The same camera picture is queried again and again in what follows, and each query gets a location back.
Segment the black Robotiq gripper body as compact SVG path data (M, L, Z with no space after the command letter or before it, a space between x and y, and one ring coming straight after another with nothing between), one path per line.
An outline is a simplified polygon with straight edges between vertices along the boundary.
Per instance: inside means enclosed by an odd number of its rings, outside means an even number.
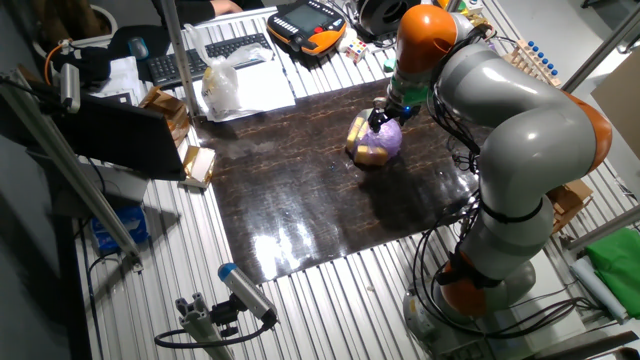
M383 97L382 122L386 123L396 120L400 125L404 125L409 119L419 114L420 105L403 105L395 99Z

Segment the person's bare hand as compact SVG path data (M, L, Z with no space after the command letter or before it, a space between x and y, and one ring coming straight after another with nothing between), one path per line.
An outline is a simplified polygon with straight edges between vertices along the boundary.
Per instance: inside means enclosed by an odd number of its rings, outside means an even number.
M211 0L215 16L242 12L243 9L233 0Z

